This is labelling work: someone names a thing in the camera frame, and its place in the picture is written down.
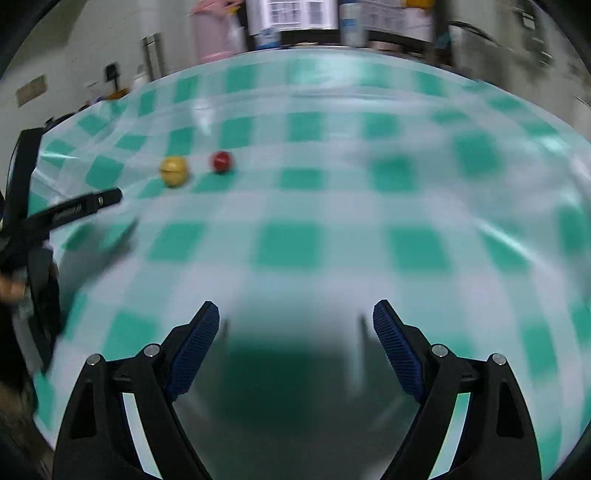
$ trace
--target green checkered tablecloth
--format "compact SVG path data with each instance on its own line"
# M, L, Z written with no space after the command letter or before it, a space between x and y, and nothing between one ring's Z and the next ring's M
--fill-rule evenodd
M368 321L386 298L457 355L507 356L547 478L591 418L590 154L492 86L353 50L249 53L101 102L44 137L32 181L34 210L124 192L51 237L70 314L37 423L54 443L88 355L134 355L211 300L222 331L176 409L214 478L377 479L416 411ZM180 189L167 155L190 163Z

